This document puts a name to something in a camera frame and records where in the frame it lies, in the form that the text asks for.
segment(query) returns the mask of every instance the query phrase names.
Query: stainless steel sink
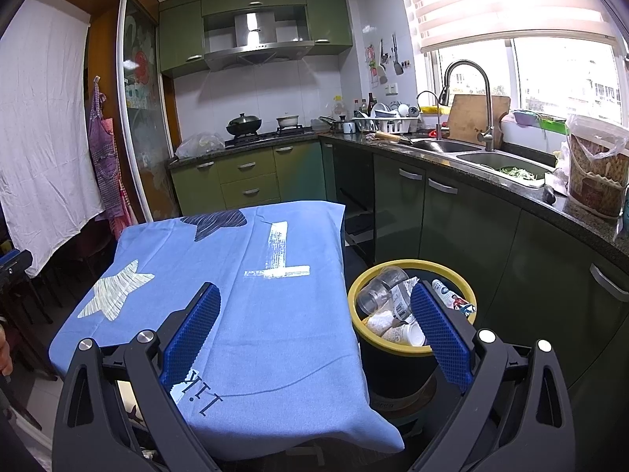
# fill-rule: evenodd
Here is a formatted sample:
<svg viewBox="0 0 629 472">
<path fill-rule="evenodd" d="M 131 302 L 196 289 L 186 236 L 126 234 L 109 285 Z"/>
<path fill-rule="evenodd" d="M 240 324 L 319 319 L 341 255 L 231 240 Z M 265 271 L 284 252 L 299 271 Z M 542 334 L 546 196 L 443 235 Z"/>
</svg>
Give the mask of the stainless steel sink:
<svg viewBox="0 0 629 472">
<path fill-rule="evenodd" d="M 542 165 L 537 162 L 525 160 L 519 156 L 504 152 L 485 152 L 478 151 L 473 153 L 461 153 L 455 154 L 454 157 L 463 163 L 473 165 L 474 167 L 482 168 L 482 170 L 489 171 L 493 174 L 504 177 L 509 181 L 521 184 L 522 186 L 528 186 L 530 188 L 541 188 L 544 186 L 544 174 L 554 171 L 552 167 Z M 524 168 L 535 176 L 535 181 L 526 181 L 518 177 L 512 177 L 499 171 L 500 168 L 515 167 Z"/>
<path fill-rule="evenodd" d="M 462 143 L 453 140 L 418 140 L 413 141 L 413 147 L 423 149 L 425 151 L 437 154 L 471 152 L 482 150 L 481 146 L 472 145 L 470 143 Z"/>
</svg>

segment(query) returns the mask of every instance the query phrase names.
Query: cutting board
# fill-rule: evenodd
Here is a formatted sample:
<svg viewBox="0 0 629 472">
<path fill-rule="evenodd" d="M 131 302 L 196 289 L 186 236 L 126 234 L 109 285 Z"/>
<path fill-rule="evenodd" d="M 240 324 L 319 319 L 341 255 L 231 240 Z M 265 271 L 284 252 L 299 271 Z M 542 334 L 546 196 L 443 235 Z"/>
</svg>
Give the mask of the cutting board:
<svg viewBox="0 0 629 472">
<path fill-rule="evenodd" d="M 487 129 L 486 100 L 482 94 L 455 94 L 448 117 L 452 140 L 484 145 L 476 140 L 476 136 Z M 491 102 L 494 110 L 494 148 L 498 149 L 502 144 L 500 121 L 509 112 L 511 98 L 491 96 Z"/>
</svg>

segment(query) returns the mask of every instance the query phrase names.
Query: countertop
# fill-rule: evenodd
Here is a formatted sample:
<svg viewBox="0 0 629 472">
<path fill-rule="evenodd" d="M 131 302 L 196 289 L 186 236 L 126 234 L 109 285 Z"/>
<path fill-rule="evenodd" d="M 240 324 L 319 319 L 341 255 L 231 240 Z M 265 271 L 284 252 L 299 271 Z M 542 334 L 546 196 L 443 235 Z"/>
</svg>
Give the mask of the countertop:
<svg viewBox="0 0 629 472">
<path fill-rule="evenodd" d="M 490 172 L 432 155 L 421 149 L 384 140 L 367 140 L 365 135 L 326 133 L 320 137 L 325 141 L 359 147 L 411 165 L 416 164 L 500 197 L 564 230 L 623 271 L 629 271 L 629 237 L 618 237 L 614 240 L 615 221 L 603 220 L 567 197 L 557 194 L 557 200 L 551 206 L 542 201 L 542 188 L 526 188 Z"/>
<path fill-rule="evenodd" d="M 207 162 L 215 158 L 222 158 L 223 156 L 229 156 L 232 154 L 238 154 L 243 152 L 255 151 L 256 149 L 263 149 L 265 147 L 274 147 L 276 145 L 283 145 L 287 143 L 306 142 L 310 140 L 317 140 L 319 135 L 314 131 L 304 131 L 301 135 L 288 135 L 288 136 L 275 136 L 273 138 L 263 138 L 256 142 L 245 143 L 244 145 L 238 145 L 235 147 L 227 147 L 219 151 L 213 151 L 210 154 L 199 156 L 196 158 L 186 158 L 178 160 L 177 158 L 167 163 L 167 168 L 176 170 L 178 168 L 187 167 L 189 165 L 196 165 L 202 162 Z"/>
</svg>

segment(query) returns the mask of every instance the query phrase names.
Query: sliding glass door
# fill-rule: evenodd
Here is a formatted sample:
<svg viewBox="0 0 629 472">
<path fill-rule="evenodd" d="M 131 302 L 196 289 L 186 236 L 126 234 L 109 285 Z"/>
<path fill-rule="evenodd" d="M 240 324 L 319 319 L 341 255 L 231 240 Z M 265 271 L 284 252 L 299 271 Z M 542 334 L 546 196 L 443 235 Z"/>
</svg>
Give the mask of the sliding glass door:
<svg viewBox="0 0 629 472">
<path fill-rule="evenodd" d="M 127 156 L 146 221 L 179 216 L 166 161 L 166 131 L 157 69 L 156 28 L 131 1 L 120 0 L 116 55 L 118 103 Z"/>
</svg>

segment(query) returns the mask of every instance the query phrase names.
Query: faucet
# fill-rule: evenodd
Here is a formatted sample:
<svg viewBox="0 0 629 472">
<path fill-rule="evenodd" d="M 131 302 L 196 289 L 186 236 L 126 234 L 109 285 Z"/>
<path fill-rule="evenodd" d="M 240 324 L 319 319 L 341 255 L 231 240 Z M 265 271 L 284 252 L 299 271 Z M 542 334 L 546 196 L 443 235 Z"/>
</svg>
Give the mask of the faucet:
<svg viewBox="0 0 629 472">
<path fill-rule="evenodd" d="M 417 107 L 419 107 L 419 96 L 421 96 L 421 94 L 423 94 L 425 92 L 435 96 L 435 100 L 436 100 L 436 126 L 435 126 L 436 139 L 437 140 L 443 140 L 443 133 L 441 132 L 441 114 L 439 112 L 439 98 L 437 97 L 437 95 L 432 90 L 423 90 L 423 91 L 421 91 L 419 94 L 417 94 Z"/>
<path fill-rule="evenodd" d="M 491 104 L 491 87 L 489 86 L 489 78 L 487 78 L 487 74 L 483 71 L 482 67 L 471 60 L 457 60 L 456 62 L 452 62 L 445 70 L 445 75 L 443 76 L 443 90 L 439 95 L 439 102 L 442 105 L 448 104 L 448 100 L 450 99 L 450 77 L 452 76 L 452 71 L 454 71 L 454 69 L 459 65 L 469 65 L 475 68 L 482 76 L 482 79 L 485 80 L 485 95 L 487 97 L 487 129 L 485 133 L 478 134 L 477 140 L 479 142 L 484 142 L 485 150 L 491 152 L 494 150 L 494 111 Z"/>
</svg>

